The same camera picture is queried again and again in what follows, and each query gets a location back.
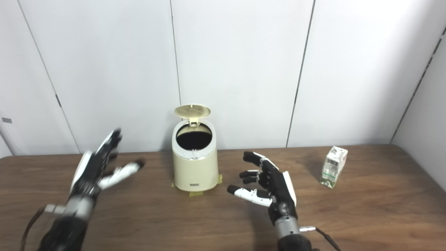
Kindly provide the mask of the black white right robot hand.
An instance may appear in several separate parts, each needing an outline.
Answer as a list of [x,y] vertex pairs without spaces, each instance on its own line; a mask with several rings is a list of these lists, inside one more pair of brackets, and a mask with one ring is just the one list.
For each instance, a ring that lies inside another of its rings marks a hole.
[[268,207],[269,218],[273,225],[279,220],[297,220],[297,199],[289,173],[281,172],[271,160],[256,152],[244,151],[243,160],[258,167],[258,170],[246,170],[239,174],[243,183],[257,183],[263,189],[229,185],[228,193]]

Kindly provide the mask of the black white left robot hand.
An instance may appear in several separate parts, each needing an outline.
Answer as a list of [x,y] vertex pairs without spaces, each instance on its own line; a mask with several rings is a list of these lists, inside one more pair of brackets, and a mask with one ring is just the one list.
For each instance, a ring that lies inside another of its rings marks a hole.
[[117,128],[107,135],[97,150],[84,152],[70,186],[69,199],[79,196],[96,200],[103,190],[129,178],[145,166],[146,162],[138,159],[116,167],[110,173],[106,172],[109,162],[117,158],[116,150],[121,140],[121,129]]

